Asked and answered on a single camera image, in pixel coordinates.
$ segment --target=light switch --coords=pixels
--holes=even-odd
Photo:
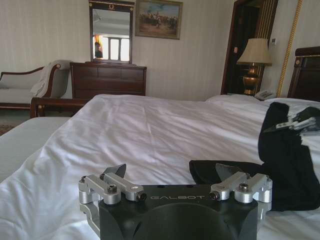
[[[277,39],[276,38],[272,38],[271,39],[271,45],[276,45],[277,44]]]

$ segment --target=painting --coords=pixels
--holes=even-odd
[[[180,39],[183,3],[165,0],[136,0],[135,35]]]

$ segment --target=bed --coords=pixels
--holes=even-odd
[[[98,239],[79,211],[78,181],[109,166],[126,163],[127,180],[162,185],[194,184],[190,160],[261,164],[258,136],[274,101],[291,113],[320,108],[316,101],[244,95],[206,102],[96,96],[0,184],[1,239]],[[303,144],[320,179],[320,138],[303,137]],[[269,212],[258,239],[319,239],[319,224],[319,209]]]
[[[0,183],[40,149],[69,117],[38,117],[0,136]]]

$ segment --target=white duvet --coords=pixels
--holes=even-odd
[[[295,111],[320,108],[289,103]],[[269,104],[239,95],[207,102],[96,96],[0,184],[0,239],[99,239],[79,210],[78,181],[109,166],[126,163],[127,180],[157,185],[194,184],[190,160],[261,164],[258,136]],[[303,142],[319,178],[320,139]],[[319,239],[319,226],[318,209],[270,212],[258,239]]]

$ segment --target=telephone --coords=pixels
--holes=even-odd
[[[266,99],[273,99],[276,97],[276,94],[273,93],[272,91],[269,91],[269,90],[263,90],[263,91],[260,91],[258,93],[256,93],[254,95],[254,97],[256,99],[259,99],[259,100],[266,100]]]

